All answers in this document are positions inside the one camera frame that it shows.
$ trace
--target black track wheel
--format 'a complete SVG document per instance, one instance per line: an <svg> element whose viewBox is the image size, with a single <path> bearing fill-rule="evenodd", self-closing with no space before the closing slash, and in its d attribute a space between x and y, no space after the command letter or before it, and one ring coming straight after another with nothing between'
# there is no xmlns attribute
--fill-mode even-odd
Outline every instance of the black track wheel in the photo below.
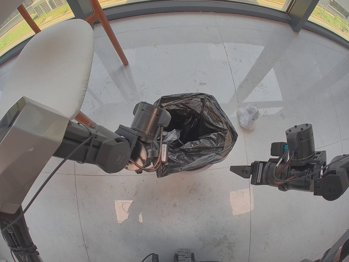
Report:
<svg viewBox="0 0 349 262"><path fill-rule="evenodd" d="M179 249L174 257L174 262L195 262L194 252L191 252L189 248Z"/></svg>

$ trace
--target cylindrical motor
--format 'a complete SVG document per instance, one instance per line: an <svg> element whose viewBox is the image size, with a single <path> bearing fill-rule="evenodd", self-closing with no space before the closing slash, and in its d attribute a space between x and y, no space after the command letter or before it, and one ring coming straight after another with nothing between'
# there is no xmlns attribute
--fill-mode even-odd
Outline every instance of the cylindrical motor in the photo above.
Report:
<svg viewBox="0 0 349 262"><path fill-rule="evenodd" d="M292 162L303 162L311 159L315 154L313 127L309 123L295 125L286 130L289 154L295 151Z"/></svg>
<svg viewBox="0 0 349 262"><path fill-rule="evenodd" d="M147 102L138 103L133 110L131 128L140 132L140 140L155 141L160 133L161 126L168 126L171 115L168 111Z"/></svg>

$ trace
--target metallic motor housing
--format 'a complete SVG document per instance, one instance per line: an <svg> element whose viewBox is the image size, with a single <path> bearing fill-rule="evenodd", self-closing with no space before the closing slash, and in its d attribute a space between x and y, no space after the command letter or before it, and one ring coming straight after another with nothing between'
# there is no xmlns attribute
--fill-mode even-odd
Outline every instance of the metallic motor housing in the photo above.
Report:
<svg viewBox="0 0 349 262"><path fill-rule="evenodd" d="M22 97L0 121L0 211L15 213L61 144L69 119Z"/></svg>

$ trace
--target plastic bag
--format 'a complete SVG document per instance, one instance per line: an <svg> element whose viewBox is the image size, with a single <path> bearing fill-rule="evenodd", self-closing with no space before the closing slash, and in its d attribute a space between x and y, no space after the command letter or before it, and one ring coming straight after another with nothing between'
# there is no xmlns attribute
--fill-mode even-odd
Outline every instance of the plastic bag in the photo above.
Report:
<svg viewBox="0 0 349 262"><path fill-rule="evenodd" d="M154 105L171 114L171 122L163 132L163 140L169 143L168 163L156 171L157 177L218 163L238 138L234 126L212 95L168 95Z"/></svg>
<svg viewBox="0 0 349 262"><path fill-rule="evenodd" d="M253 130L255 128L255 122L260 113L256 105L248 104L246 107L242 107L237 111L240 125L247 130Z"/></svg>

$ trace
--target wooden chair leg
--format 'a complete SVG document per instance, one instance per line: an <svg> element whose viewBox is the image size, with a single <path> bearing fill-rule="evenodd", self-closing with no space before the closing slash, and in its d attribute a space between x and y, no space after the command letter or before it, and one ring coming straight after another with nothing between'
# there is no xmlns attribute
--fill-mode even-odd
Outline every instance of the wooden chair leg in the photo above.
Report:
<svg viewBox="0 0 349 262"><path fill-rule="evenodd" d="M40 28L37 26L35 21L31 18L26 8L22 4L17 8L17 10L20 12L24 20L28 23L28 25L35 32L35 34L41 32Z"/></svg>
<svg viewBox="0 0 349 262"><path fill-rule="evenodd" d="M79 114L75 117L75 120L77 122L80 122L84 125L86 125L87 127L89 126L94 126L95 123L93 122L93 120L91 120L87 115L85 115L82 111L79 112Z"/></svg>
<svg viewBox="0 0 349 262"><path fill-rule="evenodd" d="M99 4L98 0L89 0L89 2L91 3L92 8L94 9L96 15L98 16L99 21L101 22L105 32L107 33L107 36L109 37L109 40L113 44L121 61L123 62L124 65L127 65L129 62L128 62L118 40L115 37L115 34L114 34L113 30L111 29L109 21L107 20L107 17L105 16L103 9L102 9L101 5Z"/></svg>

